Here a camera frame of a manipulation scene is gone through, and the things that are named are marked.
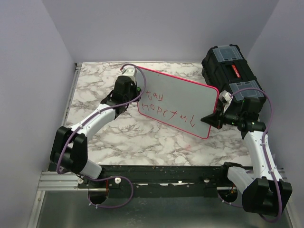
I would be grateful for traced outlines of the black plastic toolbox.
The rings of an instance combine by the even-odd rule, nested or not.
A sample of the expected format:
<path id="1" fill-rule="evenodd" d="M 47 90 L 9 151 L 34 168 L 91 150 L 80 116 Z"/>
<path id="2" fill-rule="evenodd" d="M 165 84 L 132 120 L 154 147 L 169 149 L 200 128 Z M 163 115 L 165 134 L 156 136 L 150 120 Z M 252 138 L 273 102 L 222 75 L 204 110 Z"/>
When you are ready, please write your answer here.
<path id="1" fill-rule="evenodd" d="M 202 76 L 207 85 L 218 89 L 219 93 L 226 90 L 233 95 L 232 101 L 238 102 L 245 97 L 261 100 L 261 108 L 266 101 L 256 76 L 250 69 L 238 45 L 215 46 L 209 49 L 202 61 Z M 217 109 L 223 103 L 219 100 Z"/>

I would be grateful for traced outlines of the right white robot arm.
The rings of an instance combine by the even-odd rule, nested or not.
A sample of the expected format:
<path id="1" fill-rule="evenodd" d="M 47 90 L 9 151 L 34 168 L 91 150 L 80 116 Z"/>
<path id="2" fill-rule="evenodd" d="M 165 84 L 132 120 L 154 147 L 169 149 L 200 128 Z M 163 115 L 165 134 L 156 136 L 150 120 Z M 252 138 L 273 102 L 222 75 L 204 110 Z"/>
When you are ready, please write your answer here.
<path id="1" fill-rule="evenodd" d="M 258 120 L 265 101 L 264 96 L 237 101 L 229 92 L 224 92 L 219 96 L 215 112 L 201 121 L 217 129 L 226 124 L 237 127 L 249 151 L 254 176 L 240 164 L 225 162 L 220 167 L 218 180 L 224 186 L 234 184 L 241 193 L 244 211 L 277 217 L 285 209 L 292 186 L 283 181 L 277 170 L 268 145 L 266 125 Z"/>

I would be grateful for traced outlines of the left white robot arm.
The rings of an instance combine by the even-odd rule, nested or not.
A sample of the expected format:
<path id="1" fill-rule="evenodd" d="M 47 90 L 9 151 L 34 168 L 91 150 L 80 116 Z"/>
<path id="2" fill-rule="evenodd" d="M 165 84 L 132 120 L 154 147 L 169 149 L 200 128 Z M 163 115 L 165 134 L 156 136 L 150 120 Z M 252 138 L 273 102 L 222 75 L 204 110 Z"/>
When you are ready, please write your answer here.
<path id="1" fill-rule="evenodd" d="M 94 187 L 102 187 L 105 175 L 101 173 L 101 166 L 88 159 L 88 141 L 124 113 L 130 103 L 139 101 L 140 92 L 134 76 L 118 76 L 114 89 L 88 117 L 73 127 L 58 128 L 50 155 L 50 160 L 57 165 L 57 173 L 84 175 Z"/>

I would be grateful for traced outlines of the aluminium side rail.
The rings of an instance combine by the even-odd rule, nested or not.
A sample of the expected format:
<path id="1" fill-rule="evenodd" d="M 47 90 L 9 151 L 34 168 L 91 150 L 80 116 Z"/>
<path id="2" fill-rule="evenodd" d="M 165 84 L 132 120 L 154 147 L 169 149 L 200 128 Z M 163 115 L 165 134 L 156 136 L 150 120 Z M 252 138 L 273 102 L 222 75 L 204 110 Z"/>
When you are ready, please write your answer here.
<path id="1" fill-rule="evenodd" d="M 71 104 L 72 104 L 72 101 L 73 101 L 74 93 L 75 93 L 75 90 L 76 90 L 76 85 L 77 85 L 77 82 L 78 82 L 78 78 L 79 78 L 79 74 L 80 74 L 80 71 L 81 71 L 82 63 L 75 63 L 75 66 L 76 67 L 75 67 L 75 72 L 74 72 L 74 76 L 73 76 L 73 81 L 72 81 L 72 85 L 71 85 L 71 88 L 70 88 L 68 100 L 67 100 L 67 103 L 66 103 L 66 108 L 65 108 L 63 120 L 62 120 L 62 123 L 61 123 L 62 126 L 65 126 L 66 123 L 67 123 L 67 119 L 68 119 L 69 111 L 70 111 Z"/>

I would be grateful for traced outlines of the pink framed whiteboard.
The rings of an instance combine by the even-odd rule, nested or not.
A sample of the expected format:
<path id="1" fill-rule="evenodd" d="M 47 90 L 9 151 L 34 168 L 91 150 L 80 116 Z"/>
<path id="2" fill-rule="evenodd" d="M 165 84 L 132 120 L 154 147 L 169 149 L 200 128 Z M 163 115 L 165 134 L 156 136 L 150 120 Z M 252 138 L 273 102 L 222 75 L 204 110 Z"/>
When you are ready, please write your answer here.
<path id="1" fill-rule="evenodd" d="M 137 70 L 136 81 L 143 90 L 140 114 L 201 139 L 209 137 L 211 126 L 201 119 L 214 112 L 217 88 L 144 67 Z"/>

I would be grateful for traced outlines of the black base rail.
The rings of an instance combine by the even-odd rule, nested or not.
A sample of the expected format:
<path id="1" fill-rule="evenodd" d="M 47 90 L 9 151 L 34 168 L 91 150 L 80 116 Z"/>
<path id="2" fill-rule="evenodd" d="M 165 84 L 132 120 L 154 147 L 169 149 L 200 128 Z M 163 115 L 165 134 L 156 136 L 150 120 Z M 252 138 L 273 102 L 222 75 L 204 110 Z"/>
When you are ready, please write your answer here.
<path id="1" fill-rule="evenodd" d="M 101 181 L 84 179 L 77 187 L 111 198 L 217 197 L 232 190 L 226 166 L 103 165 Z"/>

